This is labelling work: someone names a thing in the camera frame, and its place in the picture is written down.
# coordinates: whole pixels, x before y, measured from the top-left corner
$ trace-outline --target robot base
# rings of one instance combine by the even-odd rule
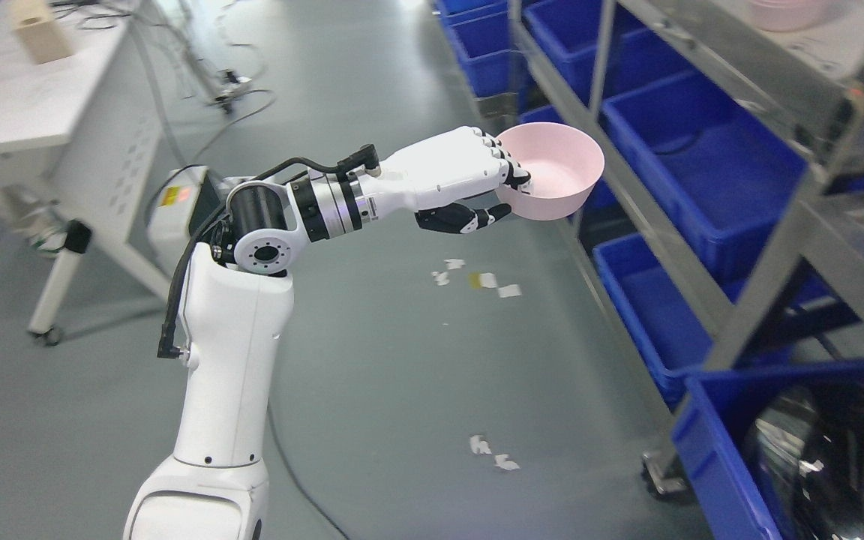
[[[198,467],[168,457],[142,484],[123,540],[258,540],[269,498],[262,461]]]

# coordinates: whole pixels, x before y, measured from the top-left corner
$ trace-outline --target pink bowl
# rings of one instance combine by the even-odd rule
[[[498,140],[532,175],[531,195],[508,185],[495,190],[498,199],[522,218],[548,221],[571,215],[586,202],[605,170],[605,156],[596,141],[565,124],[520,124]]]
[[[785,3],[750,0],[748,15],[751,24],[769,32],[792,32],[812,26],[822,20],[829,0],[799,0]]]

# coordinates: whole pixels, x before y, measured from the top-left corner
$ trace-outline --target black cable on floor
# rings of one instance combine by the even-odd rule
[[[275,417],[270,403],[266,404],[266,414],[268,415],[268,428],[271,430],[271,441],[275,444],[275,451],[278,452],[279,458],[282,458],[282,464],[285,466],[285,472],[289,475],[290,481],[292,481],[292,484],[298,489],[298,492],[301,493],[302,498],[305,498],[309,505],[312,505],[313,509],[316,509],[316,512],[319,512],[319,515],[321,515],[322,518],[325,518],[328,525],[332,526],[332,529],[334,529],[336,533],[339,533],[339,536],[342,536],[345,540],[350,540],[346,531],[342,530],[342,527],[339,526],[339,523],[335,523],[335,520],[329,516],[329,513],[326,513],[326,510],[323,510],[323,507],[319,505],[319,503],[316,502],[316,500],[313,499],[307,491],[305,491],[305,487],[302,486],[298,476],[296,476],[296,472],[292,469],[292,465],[289,463],[289,458],[286,457],[285,451],[282,448],[282,443],[278,440],[278,431],[275,430]]]

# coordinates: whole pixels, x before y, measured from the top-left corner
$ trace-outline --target black fingertip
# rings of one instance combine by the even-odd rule
[[[501,205],[495,205],[493,208],[489,208],[489,213],[493,215],[495,221],[498,221],[505,216],[510,215],[510,213],[512,213],[512,207],[502,202]]]

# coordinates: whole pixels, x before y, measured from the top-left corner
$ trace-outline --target silver metal ring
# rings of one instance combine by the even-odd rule
[[[316,204],[322,213],[322,222],[325,222],[325,232],[330,239],[345,235],[346,230],[342,226],[342,218],[339,216],[339,208],[335,197],[332,195],[331,182],[326,178],[319,178],[311,182],[312,192],[315,194]]]
[[[339,218],[342,220],[342,228],[346,233],[356,230],[356,227],[353,226],[353,216],[349,213],[349,205],[346,204],[346,195],[342,192],[342,185],[329,178],[328,186],[332,189],[332,197],[335,199],[335,206],[339,211]]]
[[[359,217],[362,218],[362,224],[373,222],[375,216],[373,215],[373,209],[369,204],[369,199],[362,193],[362,184],[359,184],[359,181],[351,181],[349,187],[352,188],[352,195],[355,196],[355,207],[356,211],[359,212]]]

